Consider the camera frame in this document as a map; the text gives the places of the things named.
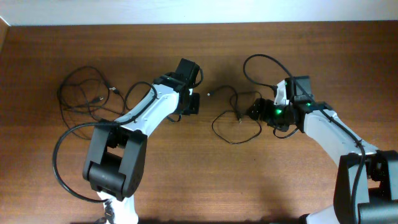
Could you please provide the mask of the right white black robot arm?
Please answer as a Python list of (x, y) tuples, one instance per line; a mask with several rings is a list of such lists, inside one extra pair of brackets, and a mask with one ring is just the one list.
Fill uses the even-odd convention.
[(247, 110), (275, 131), (291, 126), (317, 142), (338, 167), (333, 203), (300, 223), (397, 223), (397, 151), (381, 151), (347, 127), (333, 108), (313, 99), (308, 76), (273, 87)]

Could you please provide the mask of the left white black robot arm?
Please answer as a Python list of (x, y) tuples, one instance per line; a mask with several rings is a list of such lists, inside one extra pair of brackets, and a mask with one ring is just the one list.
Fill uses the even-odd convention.
[(200, 96), (193, 89), (203, 76), (199, 65), (181, 59), (176, 71), (156, 78), (149, 92), (115, 127), (95, 127), (83, 178), (97, 192), (104, 216), (97, 223), (137, 223), (134, 193), (144, 173), (149, 136), (169, 115), (197, 114)]

